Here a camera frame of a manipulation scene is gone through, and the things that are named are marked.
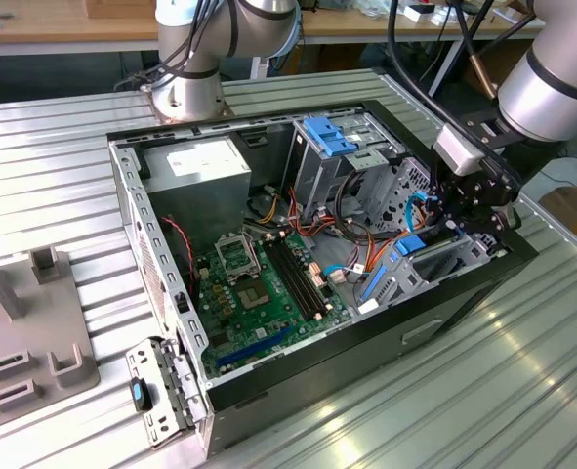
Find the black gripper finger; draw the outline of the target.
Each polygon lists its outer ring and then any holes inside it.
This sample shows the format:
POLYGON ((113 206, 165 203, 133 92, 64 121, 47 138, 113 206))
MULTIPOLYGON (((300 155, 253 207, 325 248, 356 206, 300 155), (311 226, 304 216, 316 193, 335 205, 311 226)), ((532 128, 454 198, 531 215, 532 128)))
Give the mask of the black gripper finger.
POLYGON ((508 191, 483 173, 457 176, 432 175, 428 191, 427 214, 456 223, 490 219, 493 207, 508 203, 508 191))
POLYGON ((518 213, 513 207, 497 210, 482 209, 474 213, 445 213, 444 220, 455 225, 455 230, 466 235, 491 235, 500 238, 503 234, 518 229, 518 213))

